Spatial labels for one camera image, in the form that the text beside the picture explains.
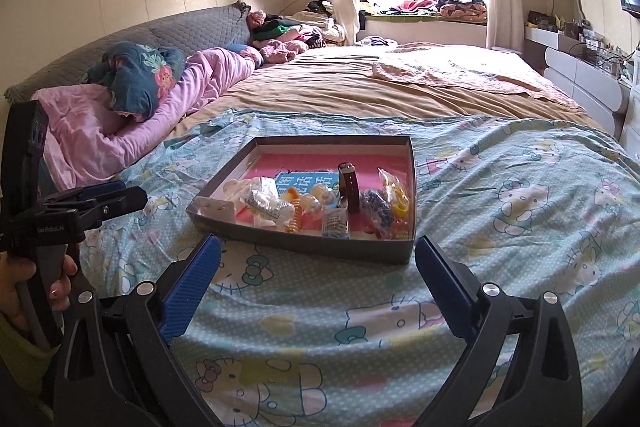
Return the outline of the left hand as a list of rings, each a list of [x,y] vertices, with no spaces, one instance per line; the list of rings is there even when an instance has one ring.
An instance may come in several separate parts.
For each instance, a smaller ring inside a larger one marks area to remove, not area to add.
[[[77,265],[72,257],[63,258],[61,277],[54,281],[49,289],[49,303],[53,311],[65,311],[70,305],[72,283],[70,277],[77,273]],[[0,269],[0,308],[1,314],[9,323],[22,332],[29,331],[28,321],[18,299],[16,285],[26,283],[36,274],[36,266],[29,260],[13,258],[7,253],[1,254]]]

